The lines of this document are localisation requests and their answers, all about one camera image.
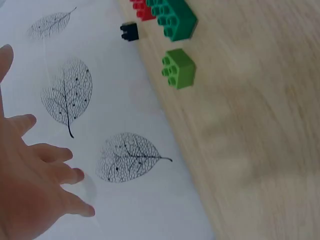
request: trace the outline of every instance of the green toy block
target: green toy block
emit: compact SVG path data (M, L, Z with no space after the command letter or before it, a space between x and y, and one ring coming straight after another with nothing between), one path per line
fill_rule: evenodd
M146 4L172 42L192 37L198 19L185 0L146 0Z
M181 48L167 51L162 64L162 75L168 78L169 86L182 89L194 84L196 64Z

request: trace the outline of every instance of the toy block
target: toy block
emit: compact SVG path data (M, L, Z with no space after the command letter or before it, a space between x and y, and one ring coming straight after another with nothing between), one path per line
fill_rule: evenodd
M148 7L146 0L130 0L132 2L132 7L136 10L136 16L141 19L141 21L148 21L155 19L156 17L151 14L151 7Z
M194 84L196 64L181 48L167 51L162 64L162 75L168 78L169 86L182 89Z
M135 22L124 23L121 25L120 29L123 31L121 37L124 40L131 42L139 39L138 27Z
M192 37L198 19L185 0L146 0L146 4L172 42Z

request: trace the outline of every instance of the leaf skeleton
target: leaf skeleton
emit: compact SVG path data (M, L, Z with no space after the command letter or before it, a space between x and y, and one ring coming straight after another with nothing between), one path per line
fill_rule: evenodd
M47 112L59 123L68 127L87 109L92 95L92 77L86 64L70 58L62 66L52 86L43 89L41 101Z
M105 141L96 174L111 183L123 183L149 172L163 157L145 137L135 133L119 133Z
M34 40L41 40L48 39L54 34L59 34L66 28L71 13L76 9L77 7L70 12L57 12L40 18L27 30L28 37Z

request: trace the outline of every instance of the fingernail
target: fingernail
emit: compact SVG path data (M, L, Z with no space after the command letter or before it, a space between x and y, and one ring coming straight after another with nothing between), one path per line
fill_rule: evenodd
M77 174L77 177L78 177L78 181L82 181L83 179L85 179L85 173L84 171L82 171L80 168L74 168L73 169L76 174Z
M32 122L32 123L34 123L34 124L37 122L37 118L36 118L35 115L33 115L33 114L27 114L26 116L29 118L30 122Z
M88 204L88 217L93 217L95 215L96 215L95 208Z
M69 148L65 148L65 151L68 152L68 156L70 157L70 159L72 159L74 157L74 154L72 153L72 151Z
M6 50L6 49L12 49L10 44L6 44L4 46L1 47L2 50Z

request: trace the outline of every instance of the light green toy block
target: light green toy block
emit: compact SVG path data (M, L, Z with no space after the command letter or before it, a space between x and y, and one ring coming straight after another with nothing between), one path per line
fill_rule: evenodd
M162 75L168 78L169 86L182 89L194 84L196 64L181 48L167 51L162 64Z

